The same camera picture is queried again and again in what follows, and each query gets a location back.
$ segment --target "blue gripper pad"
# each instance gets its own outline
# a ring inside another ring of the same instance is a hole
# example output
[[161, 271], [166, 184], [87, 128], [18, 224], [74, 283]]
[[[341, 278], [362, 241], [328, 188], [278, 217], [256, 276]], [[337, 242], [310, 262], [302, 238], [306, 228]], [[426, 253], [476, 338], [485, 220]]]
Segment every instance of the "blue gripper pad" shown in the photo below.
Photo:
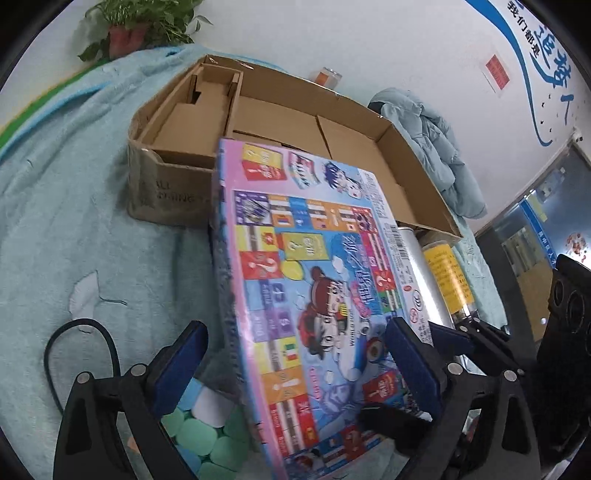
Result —
[[160, 350], [152, 360], [146, 387], [155, 418], [174, 411], [207, 351], [207, 340], [207, 327], [194, 320], [174, 344]]
[[418, 339], [403, 318], [389, 320], [385, 340], [418, 407], [438, 418], [443, 408], [441, 394], [447, 388], [445, 362], [431, 345]]
[[445, 357], [470, 355], [474, 344], [467, 333], [429, 322], [433, 346]]

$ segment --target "blue stripe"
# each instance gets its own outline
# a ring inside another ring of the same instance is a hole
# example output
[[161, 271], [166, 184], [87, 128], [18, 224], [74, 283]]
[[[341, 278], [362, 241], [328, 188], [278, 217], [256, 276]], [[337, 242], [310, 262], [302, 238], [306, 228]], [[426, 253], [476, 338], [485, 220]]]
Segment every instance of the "blue stripe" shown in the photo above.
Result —
[[529, 221], [531, 227], [534, 229], [535, 235], [538, 238], [538, 241], [540, 242], [542, 249], [544, 250], [544, 253], [546, 254], [548, 263], [550, 263], [550, 266], [554, 268], [556, 266], [557, 258], [556, 250], [554, 250], [554, 247], [552, 247], [552, 242], [550, 242], [550, 239], [544, 232], [540, 220], [538, 220], [537, 215], [535, 214], [527, 200], [521, 200], [519, 206], [521, 207], [521, 210], [525, 214], [525, 217]]
[[519, 60], [519, 64], [521, 65], [521, 71], [523, 72], [523, 78], [525, 81], [525, 88], [527, 90], [527, 98], [530, 101], [530, 110], [531, 110], [531, 118], [534, 122], [535, 134], [538, 137], [540, 145], [543, 147], [548, 147], [552, 144], [552, 140], [545, 142], [540, 137], [540, 132], [538, 131], [538, 122], [535, 120], [535, 111], [534, 111], [534, 100], [531, 94], [531, 83], [530, 77], [527, 73], [527, 68], [525, 66], [525, 59], [523, 58], [523, 54], [521, 53], [521, 48], [519, 47], [519, 43], [517, 39], [513, 35], [511, 28], [509, 27], [508, 23], [499, 13], [499, 11], [488, 1], [488, 0], [466, 0], [474, 9], [486, 17], [499, 31], [505, 36], [505, 38], [509, 41], [511, 47], [515, 51], [515, 55], [517, 55], [517, 59]]

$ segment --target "plant pot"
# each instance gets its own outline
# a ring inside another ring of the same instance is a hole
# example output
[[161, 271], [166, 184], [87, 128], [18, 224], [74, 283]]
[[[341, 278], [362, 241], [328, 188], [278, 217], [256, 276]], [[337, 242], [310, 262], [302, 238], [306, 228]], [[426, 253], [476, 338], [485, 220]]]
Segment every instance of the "plant pot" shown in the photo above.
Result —
[[144, 43], [147, 31], [148, 24], [138, 24], [131, 30], [123, 25], [109, 27], [109, 58], [118, 59], [138, 50]]

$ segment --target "green stripe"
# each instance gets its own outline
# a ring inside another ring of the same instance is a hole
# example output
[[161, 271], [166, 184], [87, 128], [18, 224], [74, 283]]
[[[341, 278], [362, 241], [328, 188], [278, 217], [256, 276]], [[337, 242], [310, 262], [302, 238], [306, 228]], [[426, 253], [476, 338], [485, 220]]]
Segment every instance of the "green stripe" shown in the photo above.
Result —
[[74, 75], [72, 78], [56, 85], [47, 93], [40, 96], [35, 101], [31, 102], [31, 104], [16, 118], [11, 120], [6, 128], [0, 134], [0, 149], [6, 145], [6, 143], [11, 139], [11, 137], [15, 134], [15, 132], [21, 127], [21, 125], [29, 120], [35, 112], [37, 112], [43, 105], [45, 105], [49, 100], [51, 100], [55, 95], [60, 93], [64, 88], [68, 85], [74, 83], [75, 81], [81, 79], [84, 75], [88, 72], [91, 72], [97, 67], [104, 65], [107, 63], [107, 60], [99, 60], [94, 65], [88, 67], [86, 70], [82, 70], [82, 72]]

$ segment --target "light blue jacket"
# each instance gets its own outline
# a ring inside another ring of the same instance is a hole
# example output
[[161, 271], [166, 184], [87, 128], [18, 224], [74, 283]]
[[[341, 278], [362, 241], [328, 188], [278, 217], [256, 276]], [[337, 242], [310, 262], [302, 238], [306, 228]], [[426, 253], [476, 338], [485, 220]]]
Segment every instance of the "light blue jacket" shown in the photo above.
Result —
[[449, 208], [459, 216], [480, 218], [486, 205], [480, 187], [460, 158], [450, 125], [409, 91], [387, 88], [371, 102], [384, 102], [381, 115], [390, 120], [412, 147]]

